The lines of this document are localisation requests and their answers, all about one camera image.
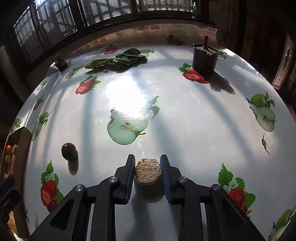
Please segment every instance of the round baked good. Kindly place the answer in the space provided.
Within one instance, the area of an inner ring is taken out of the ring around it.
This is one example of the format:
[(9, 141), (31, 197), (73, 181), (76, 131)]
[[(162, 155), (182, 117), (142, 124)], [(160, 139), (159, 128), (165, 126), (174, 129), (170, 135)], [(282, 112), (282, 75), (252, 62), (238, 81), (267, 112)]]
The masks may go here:
[(135, 178), (140, 185), (152, 185), (161, 177), (162, 171), (156, 159), (143, 158), (135, 167)]

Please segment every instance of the small jar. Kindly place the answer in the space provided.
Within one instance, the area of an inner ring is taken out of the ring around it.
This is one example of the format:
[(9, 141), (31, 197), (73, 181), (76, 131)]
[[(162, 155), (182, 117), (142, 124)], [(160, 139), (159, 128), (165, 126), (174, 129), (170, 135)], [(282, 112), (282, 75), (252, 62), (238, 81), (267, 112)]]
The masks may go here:
[(193, 51), (192, 68), (199, 74), (211, 76), (216, 67), (218, 52), (216, 49), (202, 44), (195, 44)]

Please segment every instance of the insect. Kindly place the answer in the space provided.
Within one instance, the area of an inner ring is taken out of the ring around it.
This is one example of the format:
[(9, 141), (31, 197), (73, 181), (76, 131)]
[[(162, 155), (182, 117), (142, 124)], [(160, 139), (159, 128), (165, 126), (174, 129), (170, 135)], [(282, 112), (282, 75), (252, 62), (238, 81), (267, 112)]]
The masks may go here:
[(262, 137), (262, 145), (264, 146), (264, 149), (265, 149), (265, 153), (267, 152), (269, 155), (270, 155), (270, 153), (268, 152), (268, 150), (267, 150), (267, 148), (272, 148), (272, 146), (271, 147), (268, 147), (268, 144), (266, 143), (266, 141), (264, 140), (264, 135), (265, 135), (265, 132), (263, 133), (263, 137)]

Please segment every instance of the strawberry print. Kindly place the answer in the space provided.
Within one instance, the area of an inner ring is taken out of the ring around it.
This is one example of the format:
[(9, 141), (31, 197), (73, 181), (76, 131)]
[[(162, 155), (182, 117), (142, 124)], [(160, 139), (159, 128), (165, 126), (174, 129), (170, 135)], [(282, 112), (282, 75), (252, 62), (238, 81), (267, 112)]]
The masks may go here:
[(50, 180), (44, 184), (44, 187), (47, 188), (53, 197), (57, 196), (57, 185), (54, 181)]
[(240, 177), (234, 178), (231, 171), (228, 171), (222, 163), (222, 169), (218, 175), (218, 183), (239, 206), (239, 208), (248, 215), (250, 206), (254, 203), (256, 196), (248, 193), (245, 189), (244, 180)]
[(106, 42), (107, 41), (107, 39), (106, 39), (106, 37), (104, 36), (104, 37), (101, 37), (101, 38), (99, 38), (99, 42), (100, 43), (104, 43), (104, 42)]
[(37, 100), (36, 104), (35, 104), (34, 107), (33, 107), (33, 110), (36, 110), (36, 109), (38, 108), (38, 106), (42, 103), (42, 101), (43, 101), (43, 97), (44, 97), (44, 95), (42, 95), (42, 96)]
[(204, 79), (198, 72), (192, 69), (190, 64), (184, 63), (182, 67), (179, 68), (183, 72), (183, 76), (191, 81), (196, 81), (201, 84), (208, 84), (209, 82)]
[(154, 24), (154, 25), (150, 26), (150, 29), (151, 30), (157, 30), (157, 29), (160, 29), (160, 26), (158, 24)]
[(99, 84), (101, 82), (96, 79), (97, 79), (97, 77), (90, 75), (89, 77), (87, 77), (86, 80), (80, 82), (79, 87), (76, 89), (75, 93), (84, 95), (84, 94), (90, 92), (91, 90), (93, 90), (93, 87), (96, 84)]
[(179, 38), (175, 37), (172, 34), (170, 34), (166, 40), (167, 40), (168, 44), (171, 44), (171, 45), (180, 45), (181, 46), (181, 45), (185, 44), (184, 41), (181, 41)]
[(52, 199), (48, 205), (46, 205), (47, 210), (51, 213), (53, 209), (58, 205), (57, 199)]
[(52, 195), (50, 193), (50, 190), (48, 190), (45, 187), (42, 187), (40, 189), (41, 194), (41, 201), (43, 202), (43, 205), (46, 206), (49, 204), (49, 202), (52, 200)]
[(46, 167), (46, 171), (41, 174), (41, 184), (40, 189), (41, 201), (47, 210), (51, 212), (64, 198), (63, 194), (60, 192), (59, 178), (57, 174), (53, 173), (54, 168), (52, 166), (52, 161)]
[(115, 53), (119, 50), (120, 48), (118, 46), (115, 46), (113, 44), (111, 44), (106, 50), (104, 54), (111, 54), (111, 53)]
[(197, 73), (194, 69), (191, 69), (185, 73), (183, 73), (183, 76), (188, 79), (188, 80), (191, 80), (191, 81), (196, 81), (198, 83), (201, 83), (201, 84), (208, 84), (209, 82), (206, 81), (204, 79), (204, 77), (202, 77), (199, 73)]
[(242, 208), (245, 206), (246, 197), (244, 196), (244, 191), (240, 188), (232, 189), (229, 192), (229, 196), (234, 200), (234, 202)]

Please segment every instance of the table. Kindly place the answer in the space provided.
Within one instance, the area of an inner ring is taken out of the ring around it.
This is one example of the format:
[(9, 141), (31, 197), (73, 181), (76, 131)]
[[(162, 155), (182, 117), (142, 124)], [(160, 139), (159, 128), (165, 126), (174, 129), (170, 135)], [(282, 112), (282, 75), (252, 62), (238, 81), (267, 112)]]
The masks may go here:
[[(74, 53), (69, 69), (60, 73), (50, 67), (55, 73), (25, 102), (17, 116), (20, 126), (40, 131), (33, 133), (25, 168), (30, 233), (50, 210), (40, 197), (47, 180), (58, 184), (59, 202), (77, 184), (92, 186), (114, 175), (128, 154), (136, 161), (159, 161), (167, 154), (172, 166), (198, 184), (244, 189), (252, 211), (248, 216), (266, 239), (273, 222), (293, 209), (296, 192), (289, 186), (296, 182), (296, 125), (277, 92), (250, 64), (214, 44), (227, 58), (217, 61), (213, 83), (186, 79), (193, 56), (190, 41), (196, 39), (167, 36), (121, 39), (108, 43), (109, 49)], [(130, 48), (150, 50), (147, 63), (119, 73), (81, 68), (66, 78), (80, 65)], [(77, 148), (78, 167), (61, 155), (66, 142)], [(147, 197), (136, 183), (129, 204), (116, 206), (117, 240), (177, 240), (179, 212), (163, 191)]]

